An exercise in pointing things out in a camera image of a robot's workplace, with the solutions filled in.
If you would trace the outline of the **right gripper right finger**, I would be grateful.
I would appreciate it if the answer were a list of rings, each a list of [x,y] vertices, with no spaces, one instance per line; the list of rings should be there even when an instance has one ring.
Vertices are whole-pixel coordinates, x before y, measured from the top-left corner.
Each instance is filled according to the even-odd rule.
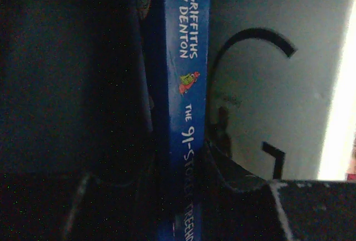
[[[207,141],[203,240],[354,240],[355,184],[263,180]]]

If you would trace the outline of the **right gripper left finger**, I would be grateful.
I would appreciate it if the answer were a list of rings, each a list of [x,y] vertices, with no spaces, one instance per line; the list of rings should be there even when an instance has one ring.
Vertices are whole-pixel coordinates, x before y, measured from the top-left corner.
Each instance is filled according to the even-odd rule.
[[[90,174],[2,174],[1,240],[155,240],[151,198]]]

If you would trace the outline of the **blue student backpack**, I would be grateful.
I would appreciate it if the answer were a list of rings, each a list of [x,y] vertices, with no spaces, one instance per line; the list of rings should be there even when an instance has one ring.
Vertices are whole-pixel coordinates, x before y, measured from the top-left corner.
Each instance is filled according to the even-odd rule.
[[[137,0],[1,0],[1,175],[90,174],[151,198],[157,151]]]

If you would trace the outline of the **blue treehouse book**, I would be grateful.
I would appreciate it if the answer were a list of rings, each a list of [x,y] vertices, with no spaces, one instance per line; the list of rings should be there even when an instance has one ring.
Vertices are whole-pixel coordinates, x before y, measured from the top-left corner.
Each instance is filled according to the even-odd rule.
[[[210,0],[137,0],[157,151],[156,240],[200,240]]]

